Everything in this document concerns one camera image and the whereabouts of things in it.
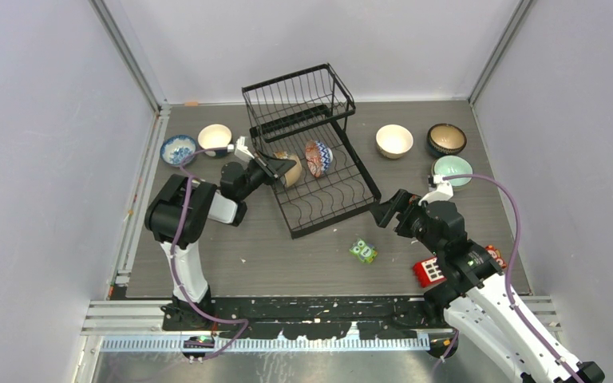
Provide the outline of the cream bowl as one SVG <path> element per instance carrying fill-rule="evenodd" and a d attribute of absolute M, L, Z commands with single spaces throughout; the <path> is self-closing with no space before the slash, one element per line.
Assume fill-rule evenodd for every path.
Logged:
<path fill-rule="evenodd" d="M 387 124 L 377 130 L 375 143 L 382 156 L 390 160 L 396 160 L 410 151 L 414 139 L 407 128 L 399 124 Z"/>
<path fill-rule="evenodd" d="M 303 166 L 300 162 L 299 157 L 295 155 L 294 153 L 284 152 L 284 151 L 274 152 L 274 155 L 278 159 L 293 160 L 295 162 L 295 165 L 290 170 L 288 170 L 282 178 L 283 186 L 285 188 L 292 187 L 294 184 L 296 184 L 299 181 L 303 173 Z"/>

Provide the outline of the black wire dish rack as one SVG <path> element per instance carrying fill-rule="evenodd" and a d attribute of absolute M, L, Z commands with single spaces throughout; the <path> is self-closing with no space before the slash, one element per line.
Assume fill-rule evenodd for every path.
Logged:
<path fill-rule="evenodd" d="M 329 63 L 311 66 L 242 88 L 254 148 L 264 155 L 291 152 L 303 166 L 299 181 L 273 192 L 293 239 L 369 210 L 381 192 L 357 154 L 347 125 L 354 98 Z M 327 173 L 311 175 L 305 159 L 308 140 L 333 152 Z"/>

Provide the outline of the mint green bowl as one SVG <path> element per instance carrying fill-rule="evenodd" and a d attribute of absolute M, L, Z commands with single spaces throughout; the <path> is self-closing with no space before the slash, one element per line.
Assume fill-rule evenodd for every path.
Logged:
<path fill-rule="evenodd" d="M 440 176 L 465 175 L 449 181 L 453 188 L 462 188 L 471 181 L 469 175 L 473 173 L 473 167 L 459 156 L 443 156 L 433 162 L 432 173 Z"/>

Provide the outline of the dark teal bowl white foot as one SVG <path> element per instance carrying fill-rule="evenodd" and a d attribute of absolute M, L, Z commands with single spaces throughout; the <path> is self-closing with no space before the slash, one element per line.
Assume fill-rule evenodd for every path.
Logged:
<path fill-rule="evenodd" d="M 210 124 L 198 134 L 198 143 L 204 154 L 213 158 L 227 156 L 232 139 L 230 128 L 223 124 Z"/>

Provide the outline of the brown rimmed bowl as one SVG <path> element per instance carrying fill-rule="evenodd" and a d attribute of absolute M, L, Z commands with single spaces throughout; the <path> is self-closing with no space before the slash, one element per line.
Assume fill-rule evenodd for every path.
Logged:
<path fill-rule="evenodd" d="M 427 132 L 426 142 L 428 140 L 445 156 L 462 152 L 468 143 L 465 133 L 453 124 L 435 124 Z"/>

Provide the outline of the blue white patterned bowl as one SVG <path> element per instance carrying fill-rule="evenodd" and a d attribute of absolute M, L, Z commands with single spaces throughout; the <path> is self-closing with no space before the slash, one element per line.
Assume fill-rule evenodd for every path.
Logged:
<path fill-rule="evenodd" d="M 191 136 L 171 136 L 160 147 L 160 159 L 173 167 L 184 166 L 195 158 L 198 149 L 199 145 Z"/>

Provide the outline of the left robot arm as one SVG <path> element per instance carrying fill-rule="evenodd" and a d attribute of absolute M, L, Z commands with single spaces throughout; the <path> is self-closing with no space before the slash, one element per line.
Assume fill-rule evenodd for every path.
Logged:
<path fill-rule="evenodd" d="M 149 204 L 144 225 L 168 260 L 173 291 L 166 314 L 182 319 L 194 330 L 212 321 L 211 288 L 200 260 L 200 238 L 208 221 L 239 226 L 247 212 L 245 199 L 260 186 L 281 184 L 299 162 L 255 154 L 247 162 L 232 161 L 220 170 L 218 184 L 173 174 Z"/>

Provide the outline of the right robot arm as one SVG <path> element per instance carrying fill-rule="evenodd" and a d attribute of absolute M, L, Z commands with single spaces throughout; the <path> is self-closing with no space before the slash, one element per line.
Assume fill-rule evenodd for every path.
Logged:
<path fill-rule="evenodd" d="M 567 350 L 508 286 L 497 261 L 468 237 L 454 203 L 400 189 L 370 211 L 379 227 L 397 219 L 397 235 L 418 240 L 436 256 L 445 281 L 424 294 L 431 326 L 453 327 L 513 382 L 604 381 L 596 362 Z"/>

